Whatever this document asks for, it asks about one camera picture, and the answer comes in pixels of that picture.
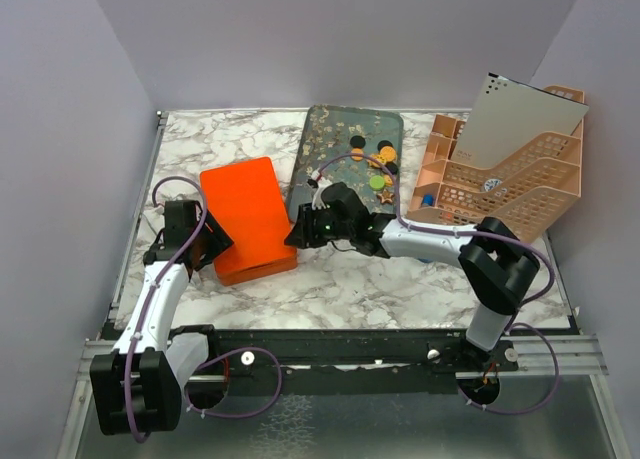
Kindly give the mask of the orange tin lid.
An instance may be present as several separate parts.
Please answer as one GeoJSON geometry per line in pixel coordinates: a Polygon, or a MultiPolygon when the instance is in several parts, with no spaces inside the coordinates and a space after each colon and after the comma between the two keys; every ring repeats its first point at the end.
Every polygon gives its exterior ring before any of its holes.
{"type": "Polygon", "coordinates": [[[208,210],[234,241],[224,253],[267,260],[297,255],[284,244],[290,223],[270,158],[209,169],[199,179],[208,210]]]}

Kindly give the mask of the orange cookie tin box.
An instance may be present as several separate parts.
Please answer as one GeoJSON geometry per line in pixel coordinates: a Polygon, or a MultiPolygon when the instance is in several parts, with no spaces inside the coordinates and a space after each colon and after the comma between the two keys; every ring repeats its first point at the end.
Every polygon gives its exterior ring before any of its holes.
{"type": "Polygon", "coordinates": [[[295,269],[298,261],[295,253],[273,260],[224,253],[213,264],[219,282],[232,286],[295,269]]]}

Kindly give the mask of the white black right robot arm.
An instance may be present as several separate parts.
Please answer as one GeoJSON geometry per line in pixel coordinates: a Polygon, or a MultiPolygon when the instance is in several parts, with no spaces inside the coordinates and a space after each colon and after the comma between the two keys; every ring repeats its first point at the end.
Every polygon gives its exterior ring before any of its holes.
{"type": "Polygon", "coordinates": [[[346,240],[369,257],[408,257],[460,268],[480,305],[459,346],[459,357],[472,370],[494,360],[499,338],[540,270],[531,246],[492,217],[466,226],[427,226],[396,214],[371,212],[343,183],[325,187],[316,198],[318,207],[299,206],[285,245],[316,249],[346,240]]]}

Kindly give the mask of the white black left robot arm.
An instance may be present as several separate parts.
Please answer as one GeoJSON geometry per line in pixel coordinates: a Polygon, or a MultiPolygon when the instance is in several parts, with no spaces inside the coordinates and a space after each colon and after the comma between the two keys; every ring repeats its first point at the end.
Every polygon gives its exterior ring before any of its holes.
{"type": "Polygon", "coordinates": [[[171,330],[193,276],[228,250],[233,241],[196,200],[164,205],[164,226],[143,255],[144,280],[120,338],[89,369],[100,429],[145,440],[176,428],[190,375],[214,371],[221,350],[210,326],[171,330]]]}

